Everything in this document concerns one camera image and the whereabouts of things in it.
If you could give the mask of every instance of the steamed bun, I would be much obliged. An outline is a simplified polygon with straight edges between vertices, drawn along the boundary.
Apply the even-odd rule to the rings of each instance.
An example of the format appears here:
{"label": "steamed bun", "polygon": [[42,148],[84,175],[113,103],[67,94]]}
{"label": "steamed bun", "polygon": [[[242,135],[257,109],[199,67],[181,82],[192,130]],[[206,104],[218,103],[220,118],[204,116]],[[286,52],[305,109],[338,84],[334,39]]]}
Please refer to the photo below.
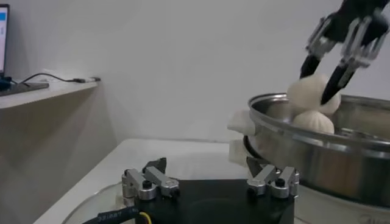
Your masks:
{"label": "steamed bun", "polygon": [[333,114],[340,106],[341,95],[337,93],[321,106],[321,98],[329,78],[326,75],[311,75],[293,83],[287,90],[287,98],[293,107],[302,111],[316,110]]}
{"label": "steamed bun", "polygon": [[306,111],[296,116],[292,124],[310,131],[335,133],[333,122],[327,116],[314,110]]}

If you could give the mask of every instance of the black screw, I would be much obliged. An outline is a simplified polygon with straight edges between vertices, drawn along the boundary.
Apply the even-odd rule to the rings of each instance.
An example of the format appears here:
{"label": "black screw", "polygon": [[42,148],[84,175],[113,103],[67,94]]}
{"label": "black screw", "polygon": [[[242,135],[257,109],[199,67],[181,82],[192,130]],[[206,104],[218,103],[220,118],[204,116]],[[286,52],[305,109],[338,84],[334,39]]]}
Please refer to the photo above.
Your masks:
{"label": "black screw", "polygon": [[142,188],[145,190],[152,188],[152,182],[150,182],[149,180],[144,180],[142,182]]}
{"label": "black screw", "polygon": [[281,179],[281,178],[278,178],[276,181],[275,181],[275,185],[277,186],[277,187],[284,187],[285,186],[285,181],[283,180],[283,179]]}
{"label": "black screw", "polygon": [[256,191],[252,188],[248,188],[247,194],[249,197],[256,197],[257,196]]}
{"label": "black screw", "polygon": [[171,197],[172,197],[173,199],[177,199],[178,197],[180,197],[180,190],[179,190],[179,189],[173,190],[173,191],[171,192]]}

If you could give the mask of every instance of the white shelf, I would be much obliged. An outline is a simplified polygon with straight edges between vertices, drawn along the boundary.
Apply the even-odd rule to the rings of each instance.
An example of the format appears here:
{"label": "white shelf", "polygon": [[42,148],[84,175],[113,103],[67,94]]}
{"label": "white shelf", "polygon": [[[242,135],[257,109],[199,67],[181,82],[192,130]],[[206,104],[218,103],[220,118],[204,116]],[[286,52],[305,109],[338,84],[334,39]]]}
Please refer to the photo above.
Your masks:
{"label": "white shelf", "polygon": [[96,82],[90,82],[90,83],[53,82],[50,83],[50,87],[47,89],[39,89],[35,91],[0,97],[0,109],[16,107],[26,103],[45,100],[48,98],[61,96],[68,93],[74,93],[84,89],[94,88],[97,85],[98,84]]}

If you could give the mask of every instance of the metal pot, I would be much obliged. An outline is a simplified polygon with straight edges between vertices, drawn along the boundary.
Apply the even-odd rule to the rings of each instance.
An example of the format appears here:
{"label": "metal pot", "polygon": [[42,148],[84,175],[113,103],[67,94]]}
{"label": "metal pot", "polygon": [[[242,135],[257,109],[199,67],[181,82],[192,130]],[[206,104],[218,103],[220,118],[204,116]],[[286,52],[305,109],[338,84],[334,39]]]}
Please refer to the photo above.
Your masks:
{"label": "metal pot", "polygon": [[249,142],[262,158],[295,167],[306,187],[390,208],[389,101],[343,96],[329,116],[334,135],[291,125],[298,112],[284,93],[254,97],[249,107],[256,125]]}

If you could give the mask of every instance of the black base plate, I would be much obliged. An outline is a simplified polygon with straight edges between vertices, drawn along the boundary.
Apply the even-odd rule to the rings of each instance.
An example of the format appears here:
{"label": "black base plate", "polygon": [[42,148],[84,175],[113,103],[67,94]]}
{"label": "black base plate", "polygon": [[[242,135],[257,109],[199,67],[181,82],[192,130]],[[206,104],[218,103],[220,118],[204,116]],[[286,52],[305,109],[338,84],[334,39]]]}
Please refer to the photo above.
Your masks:
{"label": "black base plate", "polygon": [[[174,201],[158,194],[151,201],[136,200],[141,211],[155,224],[293,224],[294,199],[285,200],[269,192],[253,199],[246,180],[179,180],[180,197]],[[144,224],[137,219],[137,224]]]}

